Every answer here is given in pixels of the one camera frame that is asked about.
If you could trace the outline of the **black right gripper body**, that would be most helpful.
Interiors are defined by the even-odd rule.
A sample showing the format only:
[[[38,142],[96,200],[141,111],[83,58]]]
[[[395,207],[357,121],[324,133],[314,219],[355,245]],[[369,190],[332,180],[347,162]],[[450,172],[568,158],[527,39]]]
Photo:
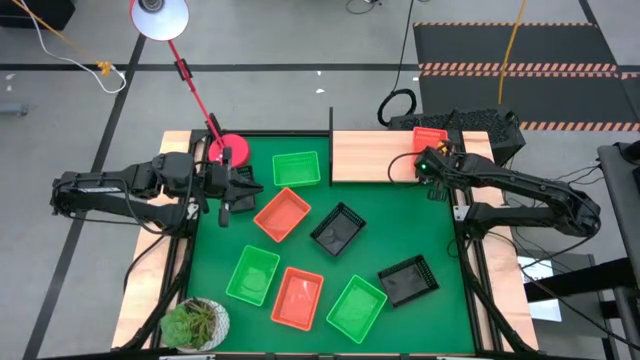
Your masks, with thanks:
[[[414,160],[415,176],[420,183],[432,183],[444,178],[450,158],[451,146],[425,147]]]

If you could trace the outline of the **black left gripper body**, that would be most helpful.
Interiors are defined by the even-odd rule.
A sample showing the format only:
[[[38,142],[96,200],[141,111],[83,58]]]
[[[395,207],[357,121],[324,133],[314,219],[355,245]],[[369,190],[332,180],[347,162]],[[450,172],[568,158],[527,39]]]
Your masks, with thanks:
[[[203,191],[206,197],[220,200],[218,223],[220,227],[227,227],[230,221],[231,208],[231,158],[232,149],[224,147],[220,162],[201,161],[200,173],[203,177]]]

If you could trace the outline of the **orange plastic basket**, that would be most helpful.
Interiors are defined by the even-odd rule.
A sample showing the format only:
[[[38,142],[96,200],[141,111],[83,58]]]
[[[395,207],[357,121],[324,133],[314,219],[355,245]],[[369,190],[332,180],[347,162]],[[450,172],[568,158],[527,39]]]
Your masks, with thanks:
[[[274,242],[282,242],[311,211],[290,188],[283,188],[253,219]]]
[[[443,129],[415,127],[413,129],[413,151],[421,152],[425,148],[439,148],[448,140],[448,132]]]
[[[324,277],[294,267],[285,269],[272,309],[271,320],[302,331],[310,331],[319,303]]]

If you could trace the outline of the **green plastic basket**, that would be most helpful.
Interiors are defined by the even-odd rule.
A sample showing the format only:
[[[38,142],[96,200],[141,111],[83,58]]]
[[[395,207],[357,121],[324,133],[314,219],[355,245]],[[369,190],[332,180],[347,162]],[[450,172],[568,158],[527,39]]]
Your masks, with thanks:
[[[274,185],[277,187],[310,186],[321,180],[316,151],[274,155],[272,168]]]
[[[225,294],[254,306],[262,306],[279,262],[278,254],[246,245]]]
[[[353,275],[334,303],[326,321],[356,344],[368,335],[387,295],[358,275]]]

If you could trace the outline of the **red desk lamp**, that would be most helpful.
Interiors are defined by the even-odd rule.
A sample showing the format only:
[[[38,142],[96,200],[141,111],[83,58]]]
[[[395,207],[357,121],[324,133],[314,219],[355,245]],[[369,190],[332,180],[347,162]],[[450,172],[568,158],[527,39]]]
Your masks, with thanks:
[[[180,56],[173,42],[188,26],[190,13],[186,0],[130,0],[129,13],[134,27],[141,35],[166,42],[174,55],[174,65],[179,76],[188,85],[212,135],[213,141],[207,151],[208,159],[226,161],[232,167],[244,166],[250,157],[248,142],[238,134],[222,133],[215,115],[206,109],[196,89],[189,65]]]

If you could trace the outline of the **green table mat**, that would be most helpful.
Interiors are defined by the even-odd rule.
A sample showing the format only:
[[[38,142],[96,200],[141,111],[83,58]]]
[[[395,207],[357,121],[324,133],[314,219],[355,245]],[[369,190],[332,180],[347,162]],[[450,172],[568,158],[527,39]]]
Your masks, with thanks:
[[[218,224],[219,203],[201,217],[187,294],[221,303],[231,327],[221,352],[269,353],[455,353],[471,354],[474,341],[459,262],[451,240],[450,206],[427,199],[424,186],[328,182],[328,141],[325,138],[256,137],[249,141],[250,163],[264,190],[256,197],[262,209],[278,192],[272,158],[278,154],[315,151],[321,181],[299,187],[296,194],[311,207],[300,224],[280,243],[253,221],[254,212],[234,214],[228,227]],[[314,228],[340,202],[366,222],[343,253],[329,255],[310,237]],[[225,292],[245,246],[280,257],[271,287],[260,306]],[[326,320],[331,308],[358,275],[379,286],[378,272],[421,255],[436,277],[438,290],[398,308],[384,305],[362,343],[357,344]],[[310,331],[275,323],[271,313],[286,268],[323,276],[324,284]]]

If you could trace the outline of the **black perforated computer case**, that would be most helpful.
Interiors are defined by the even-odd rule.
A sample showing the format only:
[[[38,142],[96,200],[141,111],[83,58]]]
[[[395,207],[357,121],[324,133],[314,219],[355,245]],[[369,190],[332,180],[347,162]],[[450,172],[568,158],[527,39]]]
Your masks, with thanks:
[[[415,127],[453,131],[455,139],[459,138],[461,131],[486,132],[494,161],[498,165],[505,165],[526,144],[520,130],[519,117],[503,106],[396,116],[390,119],[387,126],[389,130],[413,130]]]

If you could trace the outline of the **potted green succulent plant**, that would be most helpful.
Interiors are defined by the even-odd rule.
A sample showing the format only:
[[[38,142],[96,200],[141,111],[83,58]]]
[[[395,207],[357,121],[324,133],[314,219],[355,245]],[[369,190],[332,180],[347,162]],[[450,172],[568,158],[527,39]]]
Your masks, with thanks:
[[[207,352],[222,344],[230,327],[230,316],[223,305],[193,297],[161,318],[161,341],[181,352]]]

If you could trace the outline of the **white paper sheet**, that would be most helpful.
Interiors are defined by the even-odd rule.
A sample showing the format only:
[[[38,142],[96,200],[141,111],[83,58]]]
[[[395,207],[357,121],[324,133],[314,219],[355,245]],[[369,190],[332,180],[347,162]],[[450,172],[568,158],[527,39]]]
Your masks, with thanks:
[[[518,263],[521,268],[524,268],[526,265],[530,265],[536,261],[535,258],[527,257],[527,256],[518,256]],[[549,260],[544,260],[540,263],[534,264],[533,266],[529,266],[524,270],[521,274],[522,280],[524,284],[527,284],[530,279],[534,280],[542,280],[544,278],[548,278],[554,275],[554,271]],[[562,315],[560,310],[560,304],[557,299],[544,300],[538,302],[530,302],[529,303],[530,313],[533,319],[550,321],[550,322],[561,322]]]

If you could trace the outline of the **black hazard-striped floor mat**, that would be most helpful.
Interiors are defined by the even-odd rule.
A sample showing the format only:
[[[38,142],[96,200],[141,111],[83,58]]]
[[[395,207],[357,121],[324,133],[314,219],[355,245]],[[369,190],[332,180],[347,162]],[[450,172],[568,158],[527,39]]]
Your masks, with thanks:
[[[592,23],[417,22],[426,112],[502,105],[524,130],[640,132],[640,73]]]

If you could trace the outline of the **grey desk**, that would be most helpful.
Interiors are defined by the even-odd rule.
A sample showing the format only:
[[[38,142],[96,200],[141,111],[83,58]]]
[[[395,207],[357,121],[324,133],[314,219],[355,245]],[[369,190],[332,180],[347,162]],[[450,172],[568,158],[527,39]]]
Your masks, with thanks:
[[[622,242],[640,283],[640,140],[600,146],[597,154]]]

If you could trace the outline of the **black box on floor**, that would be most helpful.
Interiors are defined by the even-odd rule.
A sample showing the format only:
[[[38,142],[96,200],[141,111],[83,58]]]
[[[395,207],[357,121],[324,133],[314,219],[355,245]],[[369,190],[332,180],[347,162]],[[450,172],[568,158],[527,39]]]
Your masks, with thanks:
[[[73,0],[24,0],[27,7],[55,30],[63,30],[76,10]],[[11,0],[0,0],[0,26],[34,29],[29,16]]]

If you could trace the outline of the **black desk frame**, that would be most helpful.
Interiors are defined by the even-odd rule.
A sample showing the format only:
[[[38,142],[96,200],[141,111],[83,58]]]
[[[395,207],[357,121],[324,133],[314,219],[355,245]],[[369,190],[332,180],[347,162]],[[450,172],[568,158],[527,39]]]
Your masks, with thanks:
[[[541,280],[530,280],[524,288],[527,301],[532,303],[617,287],[638,286],[640,275],[634,272],[630,259],[620,258]]]

